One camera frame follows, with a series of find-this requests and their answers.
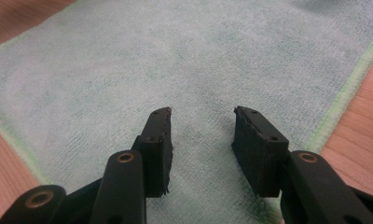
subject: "wooden surface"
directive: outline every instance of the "wooden surface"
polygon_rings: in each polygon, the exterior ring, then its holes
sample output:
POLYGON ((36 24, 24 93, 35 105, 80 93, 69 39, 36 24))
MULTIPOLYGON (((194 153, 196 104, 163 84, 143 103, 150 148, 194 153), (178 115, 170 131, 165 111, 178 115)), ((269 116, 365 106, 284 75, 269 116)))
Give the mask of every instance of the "wooden surface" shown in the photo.
POLYGON ((40 24, 74 0, 0 0, 0 44, 40 24))
POLYGON ((347 184, 373 195, 373 65, 321 154, 347 184))
MULTIPOLYGON (((0 1, 0 44, 39 24, 71 2, 0 1)), ((348 184, 373 194, 373 67, 322 154, 348 184)), ((0 136, 0 216, 20 194, 37 184, 0 136)))
POLYGON ((0 216, 19 195, 36 186, 38 182, 0 135, 0 216))
MULTIPOLYGON (((40 24, 73 0, 0 0, 0 44, 40 24)), ((0 217, 38 182, 0 136, 0 217)))

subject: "light blue towel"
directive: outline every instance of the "light blue towel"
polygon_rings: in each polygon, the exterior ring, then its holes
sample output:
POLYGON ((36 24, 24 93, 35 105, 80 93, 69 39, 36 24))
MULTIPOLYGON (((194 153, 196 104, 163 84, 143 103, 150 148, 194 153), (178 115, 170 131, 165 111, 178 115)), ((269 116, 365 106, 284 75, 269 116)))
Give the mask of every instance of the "light blue towel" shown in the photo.
POLYGON ((273 223, 277 202, 254 196, 231 150, 233 107, 319 151, 372 41, 373 0, 77 1, 0 47, 0 132, 71 192, 169 105, 171 193, 148 200, 148 223, 273 223))

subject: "green towel border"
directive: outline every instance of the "green towel border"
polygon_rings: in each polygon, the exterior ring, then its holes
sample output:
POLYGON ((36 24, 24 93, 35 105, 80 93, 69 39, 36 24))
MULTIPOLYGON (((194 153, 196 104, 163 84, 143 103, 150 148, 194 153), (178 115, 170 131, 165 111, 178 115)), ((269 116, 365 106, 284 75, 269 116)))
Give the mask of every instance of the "green towel border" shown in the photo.
POLYGON ((340 92, 338 93, 334 102, 324 114, 320 124, 306 144, 305 150, 315 153, 319 153, 321 151, 329 136, 334 131, 344 111, 346 111, 347 106, 349 105, 353 96, 358 91, 359 86, 364 80, 372 64, 373 41, 367 47, 367 50, 352 71, 352 75, 340 89, 340 92))
POLYGON ((38 160, 31 150, 27 147, 23 139, 19 138, 15 133, 10 122, 0 116, 0 134, 10 145, 10 147, 16 152, 21 158, 27 168, 30 170, 32 175, 40 184, 53 184, 53 181, 49 179, 42 169, 38 166, 38 160))

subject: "fabric texture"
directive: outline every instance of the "fabric texture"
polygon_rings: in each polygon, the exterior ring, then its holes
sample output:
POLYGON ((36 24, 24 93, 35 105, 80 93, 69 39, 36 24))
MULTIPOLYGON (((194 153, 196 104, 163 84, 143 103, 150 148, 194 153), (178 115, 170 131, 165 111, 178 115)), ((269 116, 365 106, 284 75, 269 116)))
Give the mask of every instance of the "fabric texture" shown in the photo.
POLYGON ((0 132, 41 183, 72 192, 169 105, 170 194, 147 200, 148 223, 278 222, 231 150, 233 107, 305 149, 372 41, 373 0, 77 1, 0 47, 0 132))

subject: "wooden table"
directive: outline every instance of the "wooden table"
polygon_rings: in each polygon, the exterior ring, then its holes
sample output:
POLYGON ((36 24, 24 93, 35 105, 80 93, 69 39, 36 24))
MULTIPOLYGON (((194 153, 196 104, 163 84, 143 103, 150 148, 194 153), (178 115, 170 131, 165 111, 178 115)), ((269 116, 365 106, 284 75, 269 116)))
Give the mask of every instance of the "wooden table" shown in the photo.
MULTIPOLYGON (((0 1, 0 44, 38 25, 73 0, 0 1)), ((373 66, 322 155, 349 185, 373 195, 373 66)), ((38 185, 0 135, 0 216, 27 189, 38 185)))

